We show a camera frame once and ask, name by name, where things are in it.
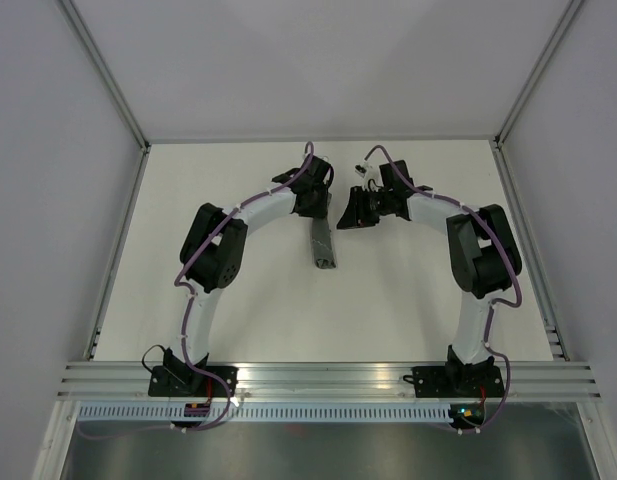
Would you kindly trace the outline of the grey cloth napkin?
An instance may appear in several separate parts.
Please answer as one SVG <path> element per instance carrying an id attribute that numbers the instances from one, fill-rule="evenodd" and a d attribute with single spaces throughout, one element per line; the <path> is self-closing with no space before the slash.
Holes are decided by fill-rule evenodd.
<path id="1" fill-rule="evenodd" d="M 310 245 L 313 264 L 321 270 L 337 268 L 332 232 L 328 216 L 313 218 L 310 227 Z"/>

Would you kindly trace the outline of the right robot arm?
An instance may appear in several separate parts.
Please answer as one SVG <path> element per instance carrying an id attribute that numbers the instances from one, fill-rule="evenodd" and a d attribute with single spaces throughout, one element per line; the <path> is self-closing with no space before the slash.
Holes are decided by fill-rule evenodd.
<path id="1" fill-rule="evenodd" d="M 448 241 L 453 279 L 461 291 L 458 327 L 441 366 L 415 367 L 404 376 L 418 398 L 502 398 L 509 374 L 495 363 L 490 345 L 495 308 L 516 308 L 521 300 L 502 294 L 521 292 L 521 256 L 503 208 L 491 204 L 474 209 L 427 186 L 416 187 L 404 161 L 373 168 L 356 166 L 362 183 L 351 188 L 337 223 L 340 230 L 369 228 L 384 216 L 424 224 Z"/>

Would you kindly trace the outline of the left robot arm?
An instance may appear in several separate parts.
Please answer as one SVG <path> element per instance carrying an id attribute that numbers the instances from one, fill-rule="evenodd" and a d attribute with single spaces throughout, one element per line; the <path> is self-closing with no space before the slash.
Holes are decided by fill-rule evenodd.
<path id="1" fill-rule="evenodd" d="M 208 396 L 227 381 L 207 367 L 210 332 L 224 290 L 236 279 L 248 236 L 288 216 L 324 220 L 334 169 L 307 152 L 298 168 L 271 180 L 264 191 L 241 203 L 199 207 L 182 245 L 182 270 L 174 285 L 187 293 L 182 326 L 172 347 L 162 349 L 162 363 L 151 369 L 151 397 Z"/>

